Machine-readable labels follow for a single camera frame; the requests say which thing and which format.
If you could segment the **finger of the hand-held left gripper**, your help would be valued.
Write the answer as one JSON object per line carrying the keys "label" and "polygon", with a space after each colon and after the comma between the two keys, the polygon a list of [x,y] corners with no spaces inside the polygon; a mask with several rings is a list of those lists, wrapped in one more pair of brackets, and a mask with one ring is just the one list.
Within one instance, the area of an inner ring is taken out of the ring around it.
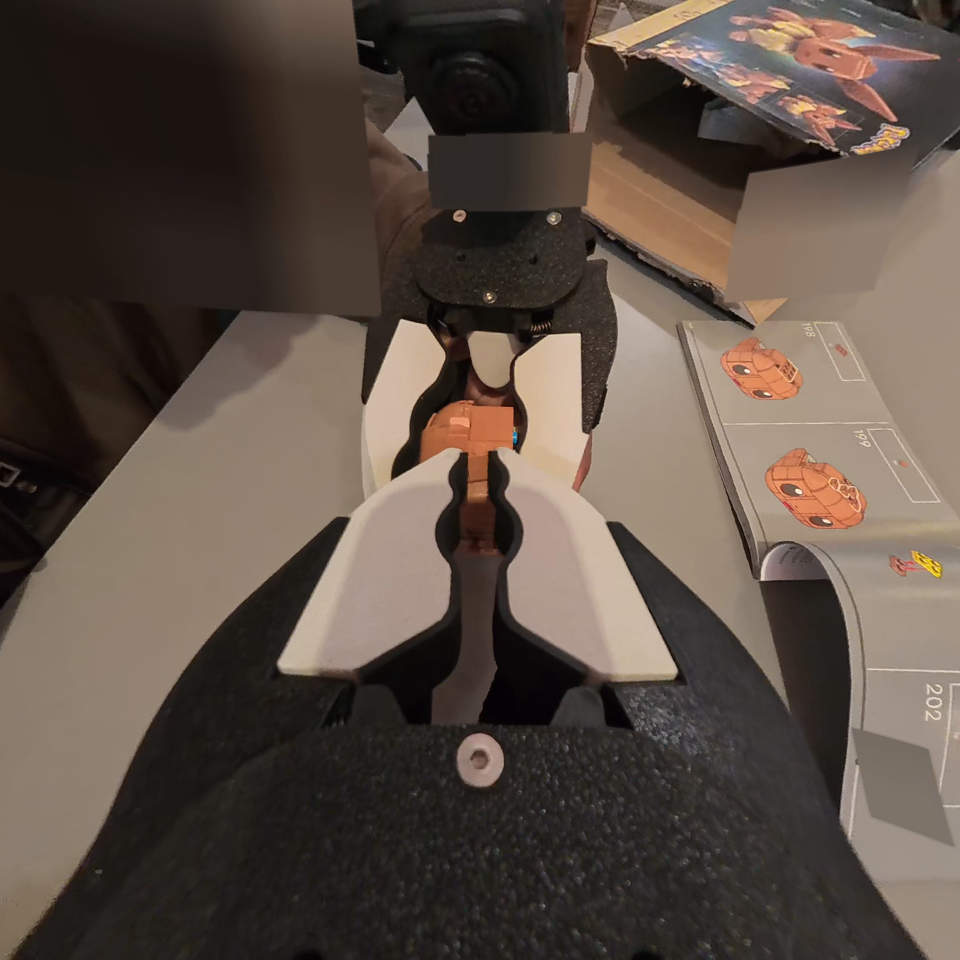
{"label": "finger of the hand-held left gripper", "polygon": [[402,318],[391,333],[367,333],[360,459],[363,495],[372,497],[421,461],[422,436],[447,383],[448,354],[426,323]]}
{"label": "finger of the hand-held left gripper", "polygon": [[572,488],[589,437],[583,426],[582,338],[554,333],[512,364],[512,386],[525,421],[519,455]]}

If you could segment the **open printed cardboard box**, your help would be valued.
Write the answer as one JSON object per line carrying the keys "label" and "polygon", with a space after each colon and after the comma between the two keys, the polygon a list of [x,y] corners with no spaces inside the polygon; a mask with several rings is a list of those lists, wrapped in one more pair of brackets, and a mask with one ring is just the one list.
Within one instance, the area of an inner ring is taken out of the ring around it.
{"label": "open printed cardboard box", "polygon": [[910,181],[958,140],[958,2],[675,2],[584,60],[585,213],[750,323],[874,288]]}

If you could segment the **lego instruction booklet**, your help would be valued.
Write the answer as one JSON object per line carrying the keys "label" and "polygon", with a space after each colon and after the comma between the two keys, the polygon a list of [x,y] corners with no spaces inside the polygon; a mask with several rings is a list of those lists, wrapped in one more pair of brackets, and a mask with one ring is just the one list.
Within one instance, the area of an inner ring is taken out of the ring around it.
{"label": "lego instruction booklet", "polygon": [[682,323],[789,705],[880,883],[959,878],[958,516],[842,325]]}

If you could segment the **brown lego head model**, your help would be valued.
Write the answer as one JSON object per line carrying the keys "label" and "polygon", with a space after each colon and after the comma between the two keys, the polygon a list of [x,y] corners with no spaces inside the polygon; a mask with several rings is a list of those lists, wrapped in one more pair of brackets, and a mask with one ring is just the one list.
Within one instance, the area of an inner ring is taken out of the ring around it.
{"label": "brown lego head model", "polygon": [[496,508],[489,497],[489,454],[514,449],[519,432],[510,406],[452,402],[434,414],[421,434],[419,461],[448,449],[466,454],[466,496],[460,509],[461,546],[479,556],[498,556]]}

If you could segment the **person's brown jacket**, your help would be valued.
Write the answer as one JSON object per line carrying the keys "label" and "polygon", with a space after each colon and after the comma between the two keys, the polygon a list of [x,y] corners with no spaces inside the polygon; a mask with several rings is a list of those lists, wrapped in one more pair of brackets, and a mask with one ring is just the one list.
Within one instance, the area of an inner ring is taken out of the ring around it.
{"label": "person's brown jacket", "polygon": [[1,295],[1,602],[238,312]]}

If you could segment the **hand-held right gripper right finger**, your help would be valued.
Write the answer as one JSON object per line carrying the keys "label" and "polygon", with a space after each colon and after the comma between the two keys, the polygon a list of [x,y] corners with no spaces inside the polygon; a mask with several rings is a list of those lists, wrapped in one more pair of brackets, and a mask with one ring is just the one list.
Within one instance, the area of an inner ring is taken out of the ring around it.
{"label": "hand-held right gripper right finger", "polygon": [[550,724],[570,690],[671,683],[674,656],[601,513],[513,450],[488,455],[502,554],[493,724]]}

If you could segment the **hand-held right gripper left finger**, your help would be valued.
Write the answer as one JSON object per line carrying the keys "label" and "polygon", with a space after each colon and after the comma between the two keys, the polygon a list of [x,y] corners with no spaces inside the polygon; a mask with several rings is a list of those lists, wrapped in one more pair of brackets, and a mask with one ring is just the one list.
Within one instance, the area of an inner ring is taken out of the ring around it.
{"label": "hand-held right gripper left finger", "polygon": [[406,719],[436,720],[457,666],[462,452],[443,450],[354,510],[277,661],[284,676],[390,690]]}

